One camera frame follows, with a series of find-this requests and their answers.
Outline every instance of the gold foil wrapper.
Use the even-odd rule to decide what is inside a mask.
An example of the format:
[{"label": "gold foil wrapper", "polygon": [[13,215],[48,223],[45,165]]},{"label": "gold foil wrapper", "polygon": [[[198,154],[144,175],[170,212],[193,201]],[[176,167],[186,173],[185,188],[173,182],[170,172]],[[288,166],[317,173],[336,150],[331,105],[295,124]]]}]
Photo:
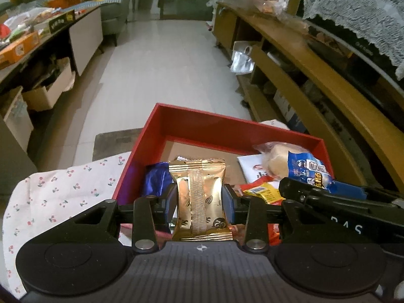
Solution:
[{"label": "gold foil wrapper", "polygon": [[177,241],[232,240],[221,203],[226,164],[223,160],[170,162],[178,186]]}]

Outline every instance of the cherry print tablecloth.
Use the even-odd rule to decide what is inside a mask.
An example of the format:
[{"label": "cherry print tablecloth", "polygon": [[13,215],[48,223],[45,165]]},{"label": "cherry print tablecloth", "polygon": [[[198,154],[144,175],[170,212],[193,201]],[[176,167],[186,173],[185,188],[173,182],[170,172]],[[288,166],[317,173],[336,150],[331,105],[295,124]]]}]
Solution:
[{"label": "cherry print tablecloth", "polygon": [[[127,152],[67,170],[35,173],[18,183],[3,217],[6,272],[9,290],[15,297],[26,293],[15,268],[15,257],[21,246],[71,216],[111,198],[129,155]],[[130,233],[122,229],[119,240],[130,246]]]}]

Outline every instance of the lace cover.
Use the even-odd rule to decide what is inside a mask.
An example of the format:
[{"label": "lace cover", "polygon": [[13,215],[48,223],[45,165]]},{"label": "lace cover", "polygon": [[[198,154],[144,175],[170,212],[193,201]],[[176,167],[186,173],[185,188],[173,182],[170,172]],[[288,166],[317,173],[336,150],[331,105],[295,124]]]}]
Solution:
[{"label": "lace cover", "polygon": [[304,0],[303,18],[316,15],[373,43],[404,78],[404,0]]}]

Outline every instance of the black circular disc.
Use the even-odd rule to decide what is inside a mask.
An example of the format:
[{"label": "black circular disc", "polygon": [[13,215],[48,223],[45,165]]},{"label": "black circular disc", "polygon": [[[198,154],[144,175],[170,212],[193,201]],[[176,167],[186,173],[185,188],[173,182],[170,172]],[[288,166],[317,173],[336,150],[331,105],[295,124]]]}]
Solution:
[{"label": "black circular disc", "polygon": [[106,242],[27,243],[16,259],[24,286],[57,296],[82,295],[115,280],[126,266],[124,246]]},{"label": "black circular disc", "polygon": [[275,255],[279,271],[313,293],[352,296],[369,291],[385,270],[383,251],[351,230],[333,232],[328,226],[316,224],[315,231],[284,240]]}]

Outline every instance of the orange basket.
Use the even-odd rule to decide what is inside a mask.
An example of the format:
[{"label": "orange basket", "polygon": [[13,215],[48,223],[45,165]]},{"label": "orange basket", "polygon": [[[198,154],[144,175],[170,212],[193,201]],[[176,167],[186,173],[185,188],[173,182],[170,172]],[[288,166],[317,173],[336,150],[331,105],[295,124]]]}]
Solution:
[{"label": "orange basket", "polygon": [[47,2],[47,5],[50,8],[66,9],[79,3],[81,3],[81,0],[50,0]]}]

